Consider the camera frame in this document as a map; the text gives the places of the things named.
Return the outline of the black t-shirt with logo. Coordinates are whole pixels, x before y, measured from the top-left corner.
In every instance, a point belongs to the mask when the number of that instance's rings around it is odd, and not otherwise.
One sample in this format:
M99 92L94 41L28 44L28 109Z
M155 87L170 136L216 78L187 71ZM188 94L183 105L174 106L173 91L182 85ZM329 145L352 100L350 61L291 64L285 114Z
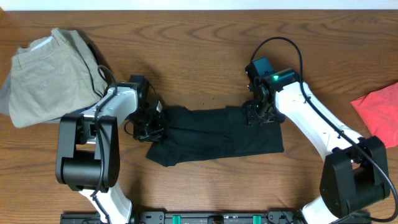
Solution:
M164 166L181 162L284 152L279 123L246 126L243 110L225 107L164 111L166 138L151 145L146 158Z

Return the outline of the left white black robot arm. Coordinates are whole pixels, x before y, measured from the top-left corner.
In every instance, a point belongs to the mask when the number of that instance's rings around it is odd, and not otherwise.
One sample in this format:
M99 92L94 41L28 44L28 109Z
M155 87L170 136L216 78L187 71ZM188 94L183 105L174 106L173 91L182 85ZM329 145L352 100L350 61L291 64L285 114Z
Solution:
M86 197L96 213L63 214L60 223L139 223L139 214L118 183L119 127L132 123L140 142L161 142L165 122L159 100L147 102L152 85L142 75L109 88L93 107L60 119L57 181Z

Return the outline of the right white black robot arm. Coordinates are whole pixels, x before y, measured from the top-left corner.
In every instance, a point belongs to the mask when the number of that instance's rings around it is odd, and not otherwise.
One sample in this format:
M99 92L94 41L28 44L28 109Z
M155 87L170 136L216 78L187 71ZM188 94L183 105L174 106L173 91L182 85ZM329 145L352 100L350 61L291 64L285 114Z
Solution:
M245 107L248 125L289 118L324 161L320 196L301 209L299 221L369 221L362 209L391 193L384 178L388 165L383 142L375 136L366 139L342 123L293 69L277 72L263 57L252 60L245 72L254 94Z

